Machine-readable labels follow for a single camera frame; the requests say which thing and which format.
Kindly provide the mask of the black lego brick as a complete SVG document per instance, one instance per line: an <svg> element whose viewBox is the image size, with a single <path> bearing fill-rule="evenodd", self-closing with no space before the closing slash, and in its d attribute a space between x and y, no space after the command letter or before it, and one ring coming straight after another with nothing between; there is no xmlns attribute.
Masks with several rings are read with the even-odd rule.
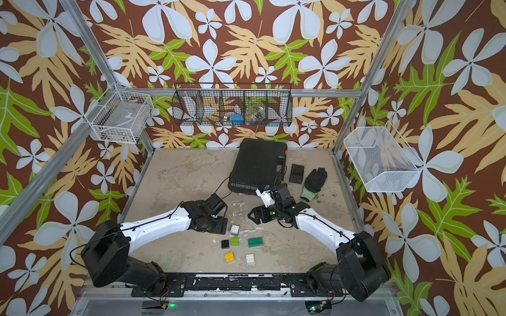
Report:
<svg viewBox="0 0 506 316"><path fill-rule="evenodd" d="M221 241L221 248L222 249L229 249L230 248L230 242L229 242L229 240L223 240L223 241Z"/></svg>

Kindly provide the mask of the dark green lego brick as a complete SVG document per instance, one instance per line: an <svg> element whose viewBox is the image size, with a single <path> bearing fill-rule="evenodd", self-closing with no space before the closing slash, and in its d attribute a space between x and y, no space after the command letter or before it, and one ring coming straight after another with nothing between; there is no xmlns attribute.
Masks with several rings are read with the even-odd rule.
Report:
<svg viewBox="0 0 506 316"><path fill-rule="evenodd" d="M249 248L261 247L264 244L262 237L249 238L247 240Z"/></svg>

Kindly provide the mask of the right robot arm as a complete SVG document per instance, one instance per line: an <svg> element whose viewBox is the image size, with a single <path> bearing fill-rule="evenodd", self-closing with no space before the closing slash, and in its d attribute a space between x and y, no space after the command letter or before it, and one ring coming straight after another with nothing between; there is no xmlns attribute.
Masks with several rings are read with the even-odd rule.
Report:
<svg viewBox="0 0 506 316"><path fill-rule="evenodd" d="M299 229L336 255L336 264L322 262L306 272L304 283L312 295L350 295L363 302L390 280L386 259L368 232L354 233L325 219L306 202L296 202L286 184L258 188L256 195L263 205L252 209L250 220Z"/></svg>

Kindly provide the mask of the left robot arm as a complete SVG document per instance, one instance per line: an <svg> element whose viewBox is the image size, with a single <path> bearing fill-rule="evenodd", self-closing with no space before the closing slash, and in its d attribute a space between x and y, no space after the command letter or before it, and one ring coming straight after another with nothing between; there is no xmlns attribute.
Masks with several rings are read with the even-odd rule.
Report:
<svg viewBox="0 0 506 316"><path fill-rule="evenodd" d="M199 233L225 234L228 219L221 211L227 204L212 194L207 200L182 201L175 209L144 220L99 226L81 251L84 266L96 288L124 282L161 295L169 288L166 273L155 262L144 262L130 254L170 234L194 230Z"/></svg>

